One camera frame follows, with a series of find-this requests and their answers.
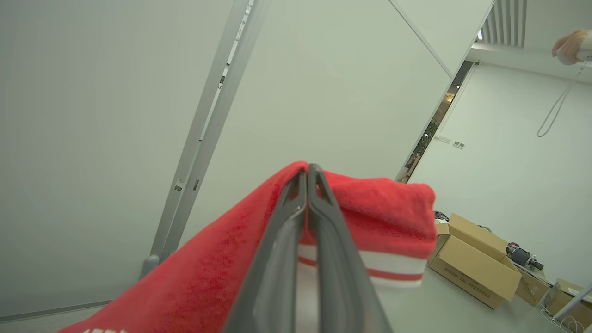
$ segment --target red stripe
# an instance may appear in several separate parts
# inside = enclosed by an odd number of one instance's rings
[[[314,260],[306,259],[303,257],[298,257],[298,261],[309,266],[316,267],[317,262]],[[368,275],[379,277],[379,278],[386,278],[387,280],[397,280],[397,281],[419,281],[422,279],[423,274],[399,274],[399,273],[391,273],[379,270],[373,270],[371,268],[367,268]]]

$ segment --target ceiling vent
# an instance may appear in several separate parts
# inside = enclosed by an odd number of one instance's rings
[[[524,47],[525,27],[526,0],[496,0],[478,43]]]

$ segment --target red fabric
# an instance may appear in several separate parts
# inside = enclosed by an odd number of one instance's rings
[[[307,163],[273,175],[109,305],[60,332],[220,332],[281,190],[301,168]],[[436,230],[427,185],[325,174],[358,248],[429,258]],[[302,243],[314,239],[306,233]]]

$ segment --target white cord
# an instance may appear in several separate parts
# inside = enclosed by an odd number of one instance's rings
[[[566,316],[566,317],[564,317],[563,320],[561,321],[561,323],[558,324],[556,321],[554,321],[554,320],[551,319],[553,316],[551,315],[551,313],[549,312],[549,310],[547,310],[547,308],[541,302],[539,302],[539,305],[541,305],[543,307],[543,310],[540,311],[540,315],[543,316],[543,318],[547,319],[548,322],[550,322],[553,325],[555,325],[558,328],[560,328],[561,331],[564,331],[565,333],[572,333],[572,332],[569,332],[569,331],[564,330],[563,327],[562,327],[563,326],[563,322],[567,318],[571,318],[572,319],[571,321],[569,321],[567,323],[567,325],[566,325],[567,328],[570,328],[570,324],[573,323],[573,322],[575,322],[575,333],[579,333],[579,331],[578,331],[578,324],[580,324],[580,326],[582,326],[582,333],[585,331],[586,327],[584,327],[584,325],[581,322],[578,322],[577,320],[575,320],[575,318],[572,317],[572,316]],[[545,316],[543,314],[543,311],[546,312],[549,316]]]
[[[586,63],[588,63],[587,61],[584,62],[584,64],[582,65],[582,68],[580,68],[580,70],[578,71],[578,73],[574,76],[574,78],[571,80],[570,84],[567,86],[567,88],[561,93],[561,95],[559,96],[559,98],[557,98],[557,100],[555,101],[555,104],[553,104],[553,106],[551,107],[551,109],[549,110],[549,114],[547,114],[547,117],[545,118],[545,121],[543,121],[543,123],[541,124],[539,130],[536,132],[536,136],[538,137],[544,137],[549,130],[551,129],[551,127],[553,126],[553,123],[555,122],[555,119],[557,119],[557,116],[559,115],[559,111],[561,111],[561,106],[563,105],[563,102],[565,101],[565,98],[567,97],[567,95],[570,93],[571,90],[571,86],[574,84],[575,79],[578,77],[579,74],[582,73],[582,71],[584,70],[584,67],[586,66]],[[557,109],[557,113],[555,113],[555,117],[553,118],[553,120],[551,121],[551,124],[549,124],[549,128],[543,133],[541,134],[540,131],[543,129],[543,126],[545,126],[545,123],[547,122],[547,120],[549,119],[549,117],[551,116],[551,113],[553,112],[553,109],[555,108],[555,106],[557,105],[557,103],[559,103],[559,108]]]

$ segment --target gray floor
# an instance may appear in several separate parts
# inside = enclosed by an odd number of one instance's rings
[[[400,290],[393,294],[392,290],[379,287],[377,292],[396,333],[561,333],[540,315],[539,308],[518,297],[491,310],[430,269],[419,289]],[[0,332],[54,333],[99,309],[0,324]]]

